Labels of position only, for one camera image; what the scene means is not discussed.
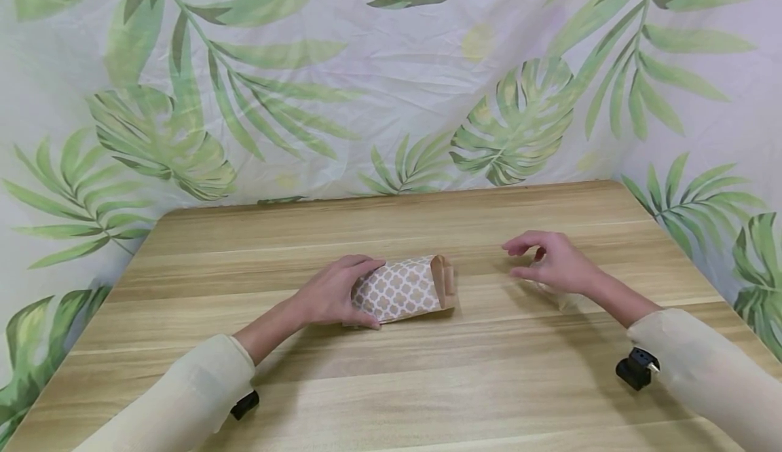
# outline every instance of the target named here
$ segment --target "sheer sleeve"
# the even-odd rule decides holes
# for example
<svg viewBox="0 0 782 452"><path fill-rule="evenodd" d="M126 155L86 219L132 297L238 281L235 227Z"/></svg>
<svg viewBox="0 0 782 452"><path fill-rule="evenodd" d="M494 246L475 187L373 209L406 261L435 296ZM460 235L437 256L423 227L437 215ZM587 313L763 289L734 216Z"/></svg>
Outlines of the sheer sleeve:
<svg viewBox="0 0 782 452"><path fill-rule="evenodd" d="M184 452L220 430L231 408L252 391L246 350L217 335L171 365L166 374L75 452Z"/></svg>
<svg viewBox="0 0 782 452"><path fill-rule="evenodd" d="M736 345L680 309L638 320L628 336L660 361L676 399L748 452L782 451L782 383Z"/></svg>

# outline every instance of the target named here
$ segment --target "leaf-print curtain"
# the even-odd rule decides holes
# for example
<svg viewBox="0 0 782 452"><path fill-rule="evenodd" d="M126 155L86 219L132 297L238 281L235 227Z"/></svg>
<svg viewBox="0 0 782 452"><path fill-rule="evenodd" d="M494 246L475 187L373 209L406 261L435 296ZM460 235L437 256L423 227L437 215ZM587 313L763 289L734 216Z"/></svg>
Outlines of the leaf-print curtain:
<svg viewBox="0 0 782 452"><path fill-rule="evenodd" d="M782 358L781 6L0 0L0 448L179 207L613 178Z"/></svg>

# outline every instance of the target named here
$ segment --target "paper bag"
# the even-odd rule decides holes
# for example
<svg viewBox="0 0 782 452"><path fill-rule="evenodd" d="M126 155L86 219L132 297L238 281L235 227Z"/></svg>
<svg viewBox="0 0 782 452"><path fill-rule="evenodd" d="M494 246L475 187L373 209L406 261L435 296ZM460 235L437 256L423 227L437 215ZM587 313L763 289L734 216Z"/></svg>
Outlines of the paper bag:
<svg viewBox="0 0 782 452"><path fill-rule="evenodd" d="M398 322L456 306L453 266L442 255L389 262L356 282L354 307L380 323Z"/></svg>

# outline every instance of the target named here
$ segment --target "wooden table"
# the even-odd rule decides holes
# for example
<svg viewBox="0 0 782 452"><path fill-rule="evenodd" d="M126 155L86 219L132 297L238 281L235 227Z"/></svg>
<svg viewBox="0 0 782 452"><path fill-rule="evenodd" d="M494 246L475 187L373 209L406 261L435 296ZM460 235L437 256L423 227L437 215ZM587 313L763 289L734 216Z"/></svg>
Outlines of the wooden table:
<svg viewBox="0 0 782 452"><path fill-rule="evenodd" d="M7 452L70 451L216 333L232 333L346 253L443 253L461 307L381 332L308 328L264 362L261 405L202 451L738 451L659 385L614 376L629 343L511 280L499 245L564 231L604 270L682 307L777 378L782 366L611 181L166 215Z"/></svg>

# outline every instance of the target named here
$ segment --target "white fabric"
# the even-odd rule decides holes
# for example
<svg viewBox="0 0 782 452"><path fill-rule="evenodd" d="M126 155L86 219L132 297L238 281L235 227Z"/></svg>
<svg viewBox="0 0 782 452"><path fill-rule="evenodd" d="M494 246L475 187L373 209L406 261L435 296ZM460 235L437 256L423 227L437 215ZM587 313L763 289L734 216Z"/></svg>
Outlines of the white fabric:
<svg viewBox="0 0 782 452"><path fill-rule="evenodd" d="M747 452L782 451L782 382L682 309L638 320L627 331L660 362L670 394L719 426Z"/></svg>
<svg viewBox="0 0 782 452"><path fill-rule="evenodd" d="M149 391L75 452L186 452L220 430L252 391L255 366L232 337L217 335L171 365Z"/></svg>

